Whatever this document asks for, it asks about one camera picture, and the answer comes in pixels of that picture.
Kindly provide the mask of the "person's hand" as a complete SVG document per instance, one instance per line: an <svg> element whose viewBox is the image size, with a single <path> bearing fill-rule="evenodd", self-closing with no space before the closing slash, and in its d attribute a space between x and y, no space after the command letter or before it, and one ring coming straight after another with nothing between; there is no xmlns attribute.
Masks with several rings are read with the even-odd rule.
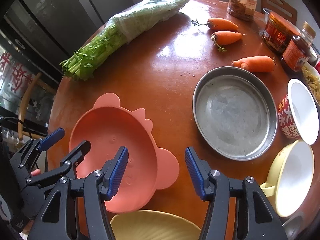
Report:
<svg viewBox="0 0 320 240"><path fill-rule="evenodd" d="M38 175L40 175L41 174L41 169L40 168L37 168L37 169L35 169L35 170L33 170L33 171L31 171L31 176L32 177L34 177L34 176L38 176Z"/></svg>

